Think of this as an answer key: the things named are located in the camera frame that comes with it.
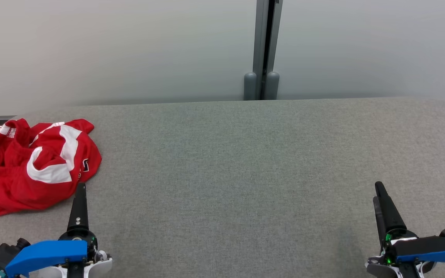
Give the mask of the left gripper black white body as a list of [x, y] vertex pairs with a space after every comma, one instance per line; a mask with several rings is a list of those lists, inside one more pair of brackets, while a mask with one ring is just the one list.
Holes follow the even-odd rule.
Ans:
[[113, 258], [105, 251], [98, 249], [98, 241], [89, 230], [71, 230], [59, 238], [60, 241], [86, 241], [88, 255], [82, 259], [82, 264], [56, 264], [37, 271], [39, 278], [102, 278], [111, 269]]

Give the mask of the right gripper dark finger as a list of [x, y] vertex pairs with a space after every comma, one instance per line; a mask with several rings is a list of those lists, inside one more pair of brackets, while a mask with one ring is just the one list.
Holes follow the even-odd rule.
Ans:
[[377, 225], [379, 243], [380, 243], [380, 245], [384, 245], [385, 237], [386, 237], [386, 228], [385, 228], [385, 222], [384, 222], [384, 218], [383, 218], [381, 203], [380, 203], [378, 197], [373, 197], [373, 207], [374, 207], [374, 211], [375, 211], [375, 220], [376, 220], [376, 225]]
[[375, 191], [376, 197], [381, 203], [386, 232], [394, 229], [406, 229], [406, 224], [381, 181], [375, 183]]

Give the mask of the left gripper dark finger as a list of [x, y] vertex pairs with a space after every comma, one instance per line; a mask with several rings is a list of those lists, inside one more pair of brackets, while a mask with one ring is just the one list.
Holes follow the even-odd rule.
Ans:
[[78, 183], [70, 211], [67, 232], [73, 230], [89, 230], [88, 201], [85, 183]]

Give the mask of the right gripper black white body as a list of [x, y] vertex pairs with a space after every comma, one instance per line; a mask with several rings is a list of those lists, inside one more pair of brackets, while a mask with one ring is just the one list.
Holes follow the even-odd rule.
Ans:
[[431, 262], [418, 261], [397, 263], [393, 244], [398, 241], [411, 241], [418, 236], [407, 229], [392, 229], [379, 233], [380, 254], [369, 257], [366, 262], [367, 273], [376, 278], [423, 278], [431, 271]]

